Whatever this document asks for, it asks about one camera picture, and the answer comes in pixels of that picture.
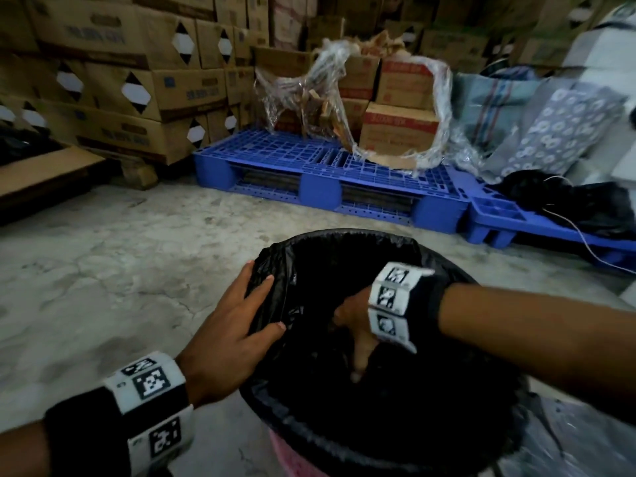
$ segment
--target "hand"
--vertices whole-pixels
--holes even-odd
[[[354,337],[354,369],[351,372],[351,381],[354,383],[362,378],[369,364],[369,357],[379,343],[369,325],[367,310],[370,293],[371,286],[368,286],[354,296],[349,296],[333,313],[334,324],[349,328]]]
[[[285,333],[285,325],[278,322],[247,336],[256,311],[274,283],[274,276],[269,275],[245,297],[253,267],[254,261],[243,266],[216,309],[176,358],[186,377],[187,396],[195,408],[233,393]]]

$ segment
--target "garbage bag liner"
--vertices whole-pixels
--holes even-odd
[[[353,384],[353,340],[330,325],[333,312],[389,261],[475,283],[414,239],[381,232],[326,230],[264,249],[248,291],[269,274],[274,287],[250,332],[276,321],[288,330],[240,392],[331,477],[475,474],[518,446],[524,380],[515,367],[431,332],[417,355],[379,344]]]

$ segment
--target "white string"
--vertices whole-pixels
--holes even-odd
[[[568,180],[568,178],[567,177],[563,177],[563,176],[550,176],[550,177],[544,179],[543,182],[549,181],[550,179],[553,179],[555,177],[557,177],[558,179],[563,179],[565,182],[567,182],[568,184],[573,186],[573,184]],[[616,266],[616,264],[612,264],[612,263],[608,263],[607,261],[603,261],[602,259],[600,259],[599,256],[594,254],[594,252],[592,251],[592,248],[590,247],[590,245],[588,245],[588,242],[585,240],[585,237],[583,236],[583,233],[581,232],[581,230],[578,227],[576,227],[576,224],[574,224],[572,221],[570,221],[567,217],[561,216],[560,214],[557,214],[556,212],[549,211],[546,208],[543,208],[543,210],[545,212],[549,213],[549,214],[552,214],[553,216],[557,216],[557,217],[560,217],[561,219],[565,219],[568,223],[572,224],[572,227],[574,229],[576,229],[576,231],[579,233],[579,236],[581,237],[581,240],[583,241],[583,244],[585,245],[585,247],[588,249],[588,251],[590,251],[590,254],[592,256],[594,256],[594,258],[597,261],[600,261],[603,264],[607,264],[608,266],[612,266],[613,268],[616,268],[617,270],[626,271],[628,273],[632,273],[633,275],[636,275],[636,271],[628,270],[627,268],[622,268],[621,266]]]

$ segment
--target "pink trash bin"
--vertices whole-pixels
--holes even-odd
[[[329,477],[298,455],[282,438],[270,430],[276,457],[288,477]]]

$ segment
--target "blue plastic pallet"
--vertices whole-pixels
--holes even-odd
[[[576,230],[521,209],[470,174],[456,170],[453,177],[471,199],[468,242],[481,244],[489,238],[492,247],[502,249],[512,242],[517,233],[530,233],[583,243]],[[606,239],[591,234],[584,234],[584,237],[588,245],[594,247],[594,253],[607,263],[618,264],[636,256],[636,241]]]
[[[239,132],[194,152],[199,185],[277,201],[370,217],[442,233],[456,233],[469,199],[444,167],[418,178],[370,162],[357,161],[338,143],[290,133]],[[298,190],[245,181],[246,173],[292,177]],[[350,191],[399,197],[408,210],[347,200]]]

